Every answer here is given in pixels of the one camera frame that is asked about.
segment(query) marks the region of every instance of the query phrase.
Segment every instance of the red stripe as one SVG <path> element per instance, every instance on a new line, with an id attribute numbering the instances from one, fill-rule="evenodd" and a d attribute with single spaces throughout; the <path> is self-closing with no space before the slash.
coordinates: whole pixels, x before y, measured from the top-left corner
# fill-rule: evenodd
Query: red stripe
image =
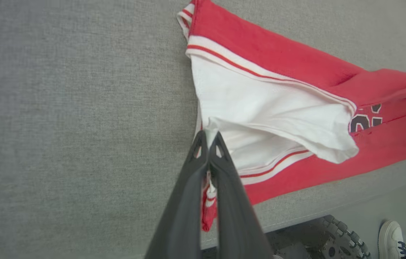
<path id="1" fill-rule="evenodd" d="M 185 13 L 186 15 L 188 15 L 190 18 L 192 18 L 193 14 L 191 14 L 188 10 L 182 10 L 182 13 Z"/>
<path id="2" fill-rule="evenodd" d="M 182 22 L 184 22 L 184 25 L 185 25 L 187 28 L 190 28 L 189 23 L 187 23 L 187 20 L 185 20 L 184 17 L 181 17 L 181 19 L 182 19 Z"/>
<path id="3" fill-rule="evenodd" d="M 203 50 L 203 51 L 205 51 L 205 52 L 208 52 L 209 54 L 211 54 L 211 55 L 213 55 L 213 56 L 216 56 L 216 57 L 220 58 L 221 60 L 224 60 L 225 62 L 231 64 L 232 66 L 234 66 L 234 67 L 236 67 L 236 68 L 239 68 L 239 69 L 242 69 L 243 71 L 248 72 L 248 73 L 250 73 L 250 74 L 252 74 L 252 75 L 254 75 L 254 76 L 256 76 L 256 77 L 262 77 L 262 78 L 268 78 L 268 79 L 274 79 L 274 80 L 286 81 L 286 82 L 296 82 L 296 83 L 299 82 L 299 81 L 297 81 L 297 80 L 280 79 L 280 78 L 276 78 L 276 77 L 268 77 L 268 76 L 264 76 L 264 75 L 258 74 L 258 73 L 254 72 L 254 71 L 251 71 L 251 70 L 247 69 L 246 67 L 243 67 L 243 66 L 240 66 L 239 64 L 236 64 L 235 62 L 229 60 L 228 58 L 222 56 L 221 54 L 219 54 L 219 53 L 217 53 L 217 52 L 215 52 L 215 51 L 212 51 L 212 50 L 210 50 L 210 49 L 208 49 L 208 48 L 205 48 L 205 47 L 203 47 L 203 46 L 188 45 L 187 48 L 188 48 L 188 49 L 198 49 L 198 50 Z"/>
<path id="4" fill-rule="evenodd" d="M 285 161 L 285 159 L 287 159 L 288 157 L 294 156 L 294 155 L 297 155 L 297 154 L 303 154 L 305 152 L 308 152 L 308 150 L 302 150 L 302 151 L 293 152 L 291 154 L 288 154 L 284 158 L 280 159 L 280 161 L 278 161 L 271 169 L 269 169 L 269 170 L 267 170 L 265 172 L 262 172 L 262 173 L 259 173 L 259 174 L 253 174 L 253 175 L 244 175 L 244 176 L 240 176 L 240 178 L 258 177 L 258 176 L 261 176 L 261 175 L 265 175 L 265 174 L 270 173 L 271 171 L 273 171 L 274 168 L 277 167 L 277 165 L 279 165 L 281 162 Z"/>

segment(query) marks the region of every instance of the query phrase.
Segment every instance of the gray fabric surface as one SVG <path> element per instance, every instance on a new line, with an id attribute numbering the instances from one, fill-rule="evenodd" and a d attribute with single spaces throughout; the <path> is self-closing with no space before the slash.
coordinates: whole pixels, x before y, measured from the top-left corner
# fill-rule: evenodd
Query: gray fabric surface
<path id="1" fill-rule="evenodd" d="M 406 71 L 406 0 L 215 2 L 366 69 Z M 0 258 L 143 256 L 195 128 L 175 18 L 186 4 L 0 1 Z M 272 230 L 404 184 L 406 161 L 255 209 Z"/>

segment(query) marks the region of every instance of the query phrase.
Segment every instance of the white fabric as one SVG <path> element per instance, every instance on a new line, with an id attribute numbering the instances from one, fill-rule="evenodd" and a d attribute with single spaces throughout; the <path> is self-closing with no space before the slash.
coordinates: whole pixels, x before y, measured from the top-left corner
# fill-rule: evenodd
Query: white fabric
<path id="1" fill-rule="evenodd" d="M 309 150 L 303 158 L 313 153 L 333 163 L 358 153 L 348 134 L 351 111 L 338 100 L 190 57 L 208 144 L 220 131 L 240 175 L 271 169 L 297 151 Z"/>

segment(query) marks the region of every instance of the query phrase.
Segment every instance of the sneaker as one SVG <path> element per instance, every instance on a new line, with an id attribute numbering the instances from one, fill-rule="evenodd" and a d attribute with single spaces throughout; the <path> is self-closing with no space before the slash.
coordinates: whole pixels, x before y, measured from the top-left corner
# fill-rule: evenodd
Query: sneaker
<path id="1" fill-rule="evenodd" d="M 394 221 L 386 221 L 379 231 L 379 259 L 406 259 L 402 229 Z"/>

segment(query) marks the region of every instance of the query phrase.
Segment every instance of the shoe sole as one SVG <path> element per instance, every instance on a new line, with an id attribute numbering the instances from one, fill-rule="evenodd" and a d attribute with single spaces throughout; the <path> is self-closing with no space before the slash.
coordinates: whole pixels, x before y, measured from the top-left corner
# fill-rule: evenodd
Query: shoe sole
<path id="1" fill-rule="evenodd" d="M 389 259 L 389 255 L 387 254 L 387 236 L 389 234 L 390 227 L 396 224 L 396 221 L 389 220 L 382 224 L 380 231 L 379 231 L 379 259 Z"/>

